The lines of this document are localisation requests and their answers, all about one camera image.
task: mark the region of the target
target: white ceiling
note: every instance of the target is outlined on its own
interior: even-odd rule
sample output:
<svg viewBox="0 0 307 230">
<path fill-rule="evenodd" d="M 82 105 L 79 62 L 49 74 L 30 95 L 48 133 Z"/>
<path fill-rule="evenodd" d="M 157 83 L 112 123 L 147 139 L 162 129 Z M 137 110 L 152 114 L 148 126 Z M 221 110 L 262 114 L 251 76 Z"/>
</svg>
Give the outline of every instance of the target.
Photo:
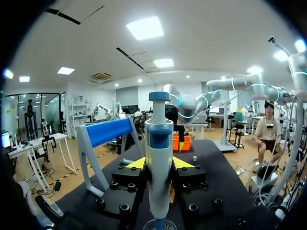
<svg viewBox="0 0 307 230">
<path fill-rule="evenodd" d="M 9 89 L 59 87 L 67 82 L 89 83 L 99 72 L 113 81 L 95 85 L 115 89 L 163 82 L 209 81 L 225 75 L 235 77 L 250 66 L 264 69 L 270 80 L 291 76 L 286 62 L 273 54 L 277 48 L 267 42 L 270 35 L 295 52 L 297 39 L 284 21 L 262 0 L 62 0 L 59 9 L 82 22 L 76 25 L 50 13 L 43 13 L 22 42 L 9 67 L 15 74 Z M 85 19 L 90 13 L 101 10 Z M 158 16 L 164 36 L 137 41 L 126 24 Z M 153 60 L 172 58 L 174 67 L 146 73 L 116 50 L 119 47 L 144 68 Z M 61 66 L 76 69 L 59 75 Z M 31 76 L 19 83 L 19 76 Z"/>
</svg>

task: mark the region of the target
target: computer monitor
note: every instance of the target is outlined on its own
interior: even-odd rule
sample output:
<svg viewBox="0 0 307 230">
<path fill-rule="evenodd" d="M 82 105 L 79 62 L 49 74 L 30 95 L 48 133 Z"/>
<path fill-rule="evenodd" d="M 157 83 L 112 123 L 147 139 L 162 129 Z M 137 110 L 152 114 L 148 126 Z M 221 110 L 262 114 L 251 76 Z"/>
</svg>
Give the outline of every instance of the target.
<svg viewBox="0 0 307 230">
<path fill-rule="evenodd" d="M 213 113 L 213 114 L 218 114 L 220 111 L 220 107 L 217 106 L 217 107 L 213 107 L 212 109 L 210 109 L 210 113 Z"/>
<path fill-rule="evenodd" d="M 7 148 L 11 146 L 9 132 L 2 133 L 1 141 L 2 141 L 3 148 Z"/>
<path fill-rule="evenodd" d="M 224 108 L 219 108 L 219 114 L 224 114 Z"/>
<path fill-rule="evenodd" d="M 123 118 L 127 117 L 126 113 L 118 113 L 117 116 L 118 116 L 119 119 L 123 119 Z"/>
</svg>

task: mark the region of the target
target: white t-shirt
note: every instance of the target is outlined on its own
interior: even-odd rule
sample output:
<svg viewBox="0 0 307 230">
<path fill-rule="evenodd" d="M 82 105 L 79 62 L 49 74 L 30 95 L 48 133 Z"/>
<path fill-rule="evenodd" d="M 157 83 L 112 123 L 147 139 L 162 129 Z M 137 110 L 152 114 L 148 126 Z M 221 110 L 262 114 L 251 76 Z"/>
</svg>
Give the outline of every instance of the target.
<svg viewBox="0 0 307 230">
<path fill-rule="evenodd" d="M 142 116 L 142 113 L 140 111 L 136 111 L 134 113 L 134 117 Z"/>
</svg>

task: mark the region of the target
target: glass wall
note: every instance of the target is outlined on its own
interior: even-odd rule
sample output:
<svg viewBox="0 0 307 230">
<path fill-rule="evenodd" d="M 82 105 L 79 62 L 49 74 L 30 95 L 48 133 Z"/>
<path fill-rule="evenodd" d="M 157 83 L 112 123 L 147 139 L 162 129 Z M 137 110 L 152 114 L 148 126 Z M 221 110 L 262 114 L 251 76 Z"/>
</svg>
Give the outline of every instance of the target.
<svg viewBox="0 0 307 230">
<path fill-rule="evenodd" d="M 6 96 L 2 107 L 2 130 L 20 141 L 41 138 L 42 119 L 60 133 L 60 99 L 58 93 L 29 93 Z"/>
<path fill-rule="evenodd" d="M 2 103 L 2 131 L 20 139 L 18 132 L 18 95 L 5 97 Z"/>
<path fill-rule="evenodd" d="M 51 125 L 52 133 L 61 132 L 59 94 L 42 94 L 42 119 Z"/>
</svg>

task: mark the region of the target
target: black table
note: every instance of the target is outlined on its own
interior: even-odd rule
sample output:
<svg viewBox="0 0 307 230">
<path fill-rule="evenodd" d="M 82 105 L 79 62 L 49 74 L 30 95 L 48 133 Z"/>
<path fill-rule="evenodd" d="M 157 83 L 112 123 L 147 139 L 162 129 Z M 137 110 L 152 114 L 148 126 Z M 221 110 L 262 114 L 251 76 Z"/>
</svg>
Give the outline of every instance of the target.
<svg viewBox="0 0 307 230">
<path fill-rule="evenodd" d="M 144 140 L 141 141 L 141 147 L 145 153 Z M 222 229 L 222 227 L 217 228 L 217 226 L 220 226 L 224 220 L 233 216 L 243 216 L 254 207 L 252 198 L 249 196 L 235 170 L 230 166 L 225 156 L 212 141 L 195 140 L 192 142 L 190 151 L 174 153 L 174 156 L 192 165 L 198 164 L 204 168 L 207 172 L 208 185 L 223 199 L 224 215 L 204 220 L 201 229 Z M 193 156 L 197 156 L 197 162 L 193 162 Z M 137 160 L 140 158 L 138 148 L 133 146 L 129 149 L 125 153 L 125 158 L 129 160 Z M 119 158 L 114 160 L 102 170 L 109 183 L 112 180 L 112 171 L 120 165 L 119 161 Z M 101 189 L 95 175 L 91 177 L 91 181 L 94 186 Z M 94 208 L 95 200 L 96 197 L 86 190 L 85 184 L 83 183 L 56 203 L 60 209 L 65 212 L 76 211 L 75 205 L 82 203 L 86 203 L 88 207 L 92 206 Z M 178 230 L 185 229 L 178 203 L 170 205 L 166 218 L 173 221 Z M 135 229 L 142 230 L 145 223 L 151 219 L 153 219 L 153 216 L 150 213 L 148 190 L 146 189 L 143 196 L 143 202 L 140 204 Z"/>
</svg>

